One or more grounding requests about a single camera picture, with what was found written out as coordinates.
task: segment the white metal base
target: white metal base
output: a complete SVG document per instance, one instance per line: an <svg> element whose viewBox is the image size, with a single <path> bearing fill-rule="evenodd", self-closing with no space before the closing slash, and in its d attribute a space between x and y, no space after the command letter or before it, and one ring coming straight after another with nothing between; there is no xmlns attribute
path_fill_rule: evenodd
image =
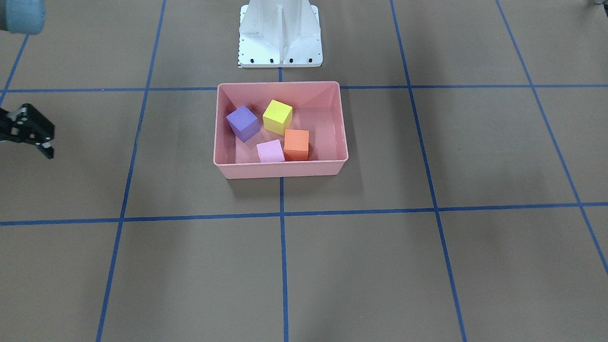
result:
<svg viewBox="0 0 608 342"><path fill-rule="evenodd" d="M308 68L323 63L317 6L310 5L312 13L307 13L309 2L305 1L306 5L299 12L301 18L292 22L288 18L297 12L291 9L286 13L286 9L276 5L271 7L275 13L260 13L263 10L262 6L258 6L260 3L254 7L251 4L253 1L241 7L238 44L240 68ZM312 22L310 14L314 15L316 23Z"/></svg>

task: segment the floor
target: floor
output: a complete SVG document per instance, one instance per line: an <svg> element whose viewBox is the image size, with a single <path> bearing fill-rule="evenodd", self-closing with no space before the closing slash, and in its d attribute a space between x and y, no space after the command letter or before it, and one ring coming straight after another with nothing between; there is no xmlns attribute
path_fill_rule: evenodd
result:
<svg viewBox="0 0 608 342"><path fill-rule="evenodd" d="M237 68L244 0L47 1L0 32L0 341L606 341L608 18L315 0L324 62ZM335 80L337 176L226 180L216 87Z"/></svg>

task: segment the toy block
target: toy block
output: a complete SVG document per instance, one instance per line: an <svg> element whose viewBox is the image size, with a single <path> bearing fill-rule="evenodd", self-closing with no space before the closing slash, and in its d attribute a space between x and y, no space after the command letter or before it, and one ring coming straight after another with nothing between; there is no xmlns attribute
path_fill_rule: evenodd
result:
<svg viewBox="0 0 608 342"><path fill-rule="evenodd" d="M281 142L278 139L262 142L261 144L257 144L257 147L261 162L285 161L283 148L281 148Z"/></svg>
<svg viewBox="0 0 608 342"><path fill-rule="evenodd" d="M285 130L285 158L288 161L308 160L308 131Z"/></svg>
<svg viewBox="0 0 608 342"><path fill-rule="evenodd" d="M237 110L228 114L226 120L228 120L234 134L242 142L246 142L260 131L258 118L245 106L240 106Z"/></svg>
<svg viewBox="0 0 608 342"><path fill-rule="evenodd" d="M272 100L262 116L264 128L279 135L285 135L285 130L291 125L293 111L292 106Z"/></svg>

